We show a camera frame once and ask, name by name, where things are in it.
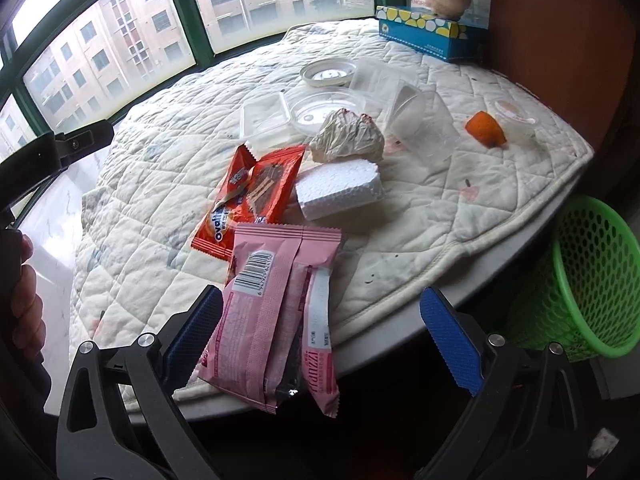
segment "white quilt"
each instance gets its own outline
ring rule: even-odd
[[[463,137],[432,168],[401,148],[388,150],[380,164],[386,198],[324,221],[346,240],[332,276],[334,346],[412,300],[463,256],[519,229],[593,155],[571,126],[518,86],[384,40],[376,20],[292,30],[277,44],[185,76],[122,121],[97,187],[82,198],[72,359],[84,340],[128,345],[187,309],[207,283],[222,288],[226,262],[191,249],[190,241],[239,144],[239,107],[266,92],[300,89],[300,68],[331,56],[376,57],[417,72],[420,85],[436,85]],[[525,105],[540,122],[532,136],[507,128],[506,149],[487,149],[463,124],[500,97]],[[286,221],[299,214],[293,203]],[[214,391],[193,376],[175,398]],[[126,398],[132,401],[130,392]]]

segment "human hand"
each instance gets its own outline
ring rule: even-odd
[[[22,235],[22,262],[33,255],[33,243]],[[11,298],[11,311],[18,318],[13,340],[27,359],[34,359],[44,346],[46,328],[42,320],[42,300],[36,294],[36,271],[23,265],[20,281]]]

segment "black handle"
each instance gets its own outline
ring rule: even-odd
[[[20,281],[21,258],[22,233],[11,228],[0,230],[0,338],[19,371],[31,383],[34,394],[44,405],[51,388],[51,380],[42,366],[42,355],[39,354],[34,361],[29,361],[15,347],[12,339],[18,320],[11,311],[11,296]]]

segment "ovaltine wafer package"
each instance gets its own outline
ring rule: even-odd
[[[306,383],[322,412],[337,414],[328,280],[340,238],[335,229],[237,225],[202,379],[271,413]]]
[[[291,146],[268,153],[256,162],[244,144],[238,146],[214,205],[191,246],[230,260],[236,224],[279,222],[304,152],[304,146]]]

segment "green wastebasket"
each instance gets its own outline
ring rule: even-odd
[[[612,208],[589,196],[563,207],[506,335],[522,348],[557,341],[570,361],[631,351],[640,339],[640,248]]]

